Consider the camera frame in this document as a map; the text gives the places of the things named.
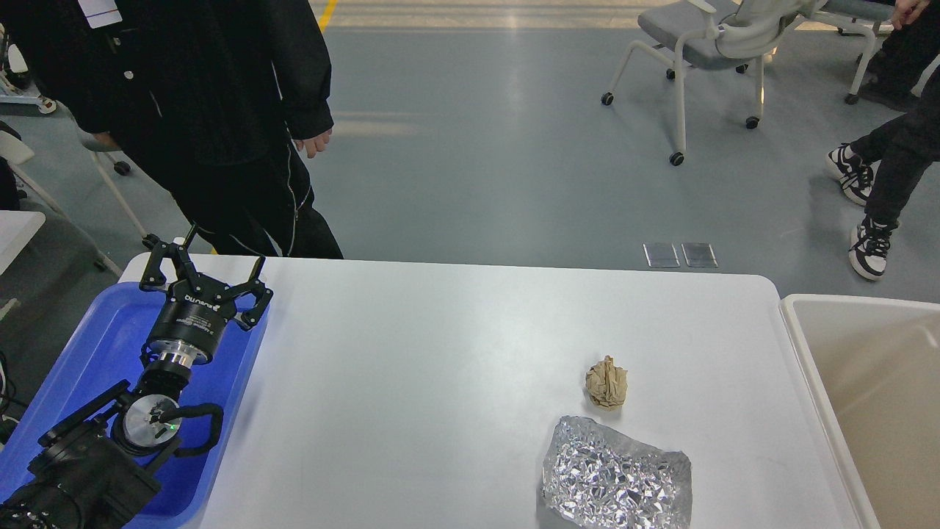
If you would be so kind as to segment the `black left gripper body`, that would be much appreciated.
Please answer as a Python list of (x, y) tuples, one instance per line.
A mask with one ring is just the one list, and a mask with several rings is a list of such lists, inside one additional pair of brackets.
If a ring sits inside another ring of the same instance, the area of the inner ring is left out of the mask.
[(234, 298), (226, 295), (229, 287), (209, 277), (198, 277), (196, 284), (177, 280), (169, 285), (167, 301), (147, 337), (147, 361), (170, 354), (188, 357), (190, 362), (214, 361), (226, 325), (236, 312)]

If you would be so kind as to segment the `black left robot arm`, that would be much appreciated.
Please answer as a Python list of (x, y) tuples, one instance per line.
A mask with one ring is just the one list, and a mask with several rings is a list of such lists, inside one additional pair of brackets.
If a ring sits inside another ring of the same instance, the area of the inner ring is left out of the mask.
[(207, 502), (267, 324), (265, 258), (227, 284), (155, 234), (92, 302), (2, 451), (4, 528), (179, 528)]

